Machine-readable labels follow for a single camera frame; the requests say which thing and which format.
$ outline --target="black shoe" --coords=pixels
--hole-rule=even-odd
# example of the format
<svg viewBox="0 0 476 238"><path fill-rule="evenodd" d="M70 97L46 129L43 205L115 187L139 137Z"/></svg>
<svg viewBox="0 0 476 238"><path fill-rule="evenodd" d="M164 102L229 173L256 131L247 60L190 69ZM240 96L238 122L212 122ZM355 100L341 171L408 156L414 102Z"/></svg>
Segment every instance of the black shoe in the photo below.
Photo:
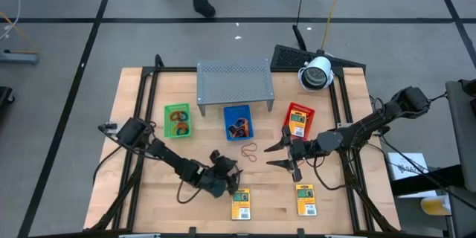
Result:
<svg viewBox="0 0 476 238"><path fill-rule="evenodd" d="M214 17L216 13L215 7L213 7L207 0L194 1L193 8L205 18Z"/></svg>

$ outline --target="perforated metal platform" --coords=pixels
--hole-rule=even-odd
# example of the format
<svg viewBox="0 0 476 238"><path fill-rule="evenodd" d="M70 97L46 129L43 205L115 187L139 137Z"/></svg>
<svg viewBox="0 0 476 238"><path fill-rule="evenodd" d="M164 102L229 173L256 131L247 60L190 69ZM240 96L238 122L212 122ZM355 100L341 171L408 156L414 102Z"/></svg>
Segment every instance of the perforated metal platform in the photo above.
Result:
<svg viewBox="0 0 476 238"><path fill-rule="evenodd" d="M197 64L197 105L205 116L205 105L274 100L268 59L240 61L199 61Z"/></svg>

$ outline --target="red box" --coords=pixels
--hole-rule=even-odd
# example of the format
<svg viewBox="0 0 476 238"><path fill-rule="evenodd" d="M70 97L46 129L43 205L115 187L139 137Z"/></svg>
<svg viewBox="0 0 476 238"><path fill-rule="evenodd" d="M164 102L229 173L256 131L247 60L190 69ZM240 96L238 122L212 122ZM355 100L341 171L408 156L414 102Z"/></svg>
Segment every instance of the red box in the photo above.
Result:
<svg viewBox="0 0 476 238"><path fill-rule="evenodd" d="M297 103L291 102L289 104L288 112L286 113L286 116L284 117L283 126L289 124L289 116L291 115L291 110L298 110L299 112L307 113L306 127L304 128L304 140L306 141L307 140L307 135L309 134L309 130L311 129L312 119L314 118L314 112L315 111L313 109L310 109L310 108L307 108L305 106L299 105ZM295 136L295 135L291 135L291 136L293 138L302 138L302 137L298 137L298 136Z"/></svg>

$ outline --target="green plastic bin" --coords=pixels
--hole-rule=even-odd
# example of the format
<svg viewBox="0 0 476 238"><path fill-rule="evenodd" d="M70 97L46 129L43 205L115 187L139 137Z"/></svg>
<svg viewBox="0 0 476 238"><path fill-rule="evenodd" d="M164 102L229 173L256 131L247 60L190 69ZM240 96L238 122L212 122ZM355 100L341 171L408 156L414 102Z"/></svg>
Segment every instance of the green plastic bin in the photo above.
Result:
<svg viewBox="0 0 476 238"><path fill-rule="evenodd" d="M183 121L172 121L170 116L174 112L186 112L187 119ZM177 135L177 131L174 128L179 122L188 124L188 133L183 135ZM192 135L192 123L190 119L190 105L188 103L177 103L172 105L166 105L164 107L164 136L166 138L186 138Z"/></svg>

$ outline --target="yellow card package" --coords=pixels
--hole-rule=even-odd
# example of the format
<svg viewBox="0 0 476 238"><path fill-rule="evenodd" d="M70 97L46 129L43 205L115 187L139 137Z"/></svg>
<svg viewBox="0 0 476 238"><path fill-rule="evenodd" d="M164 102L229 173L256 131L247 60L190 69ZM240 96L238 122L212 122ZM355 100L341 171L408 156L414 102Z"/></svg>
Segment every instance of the yellow card package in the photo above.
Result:
<svg viewBox="0 0 476 238"><path fill-rule="evenodd" d="M312 184L297 184L297 214L298 216L317 216L315 209L314 186Z"/></svg>
<svg viewBox="0 0 476 238"><path fill-rule="evenodd" d="M232 220L251 219L250 189L238 189L231 202Z"/></svg>
<svg viewBox="0 0 476 238"><path fill-rule="evenodd" d="M291 134L304 137L304 130L306 128L306 116L307 113L300 112L297 110L291 110L291 114L289 116L289 130L291 130Z"/></svg>

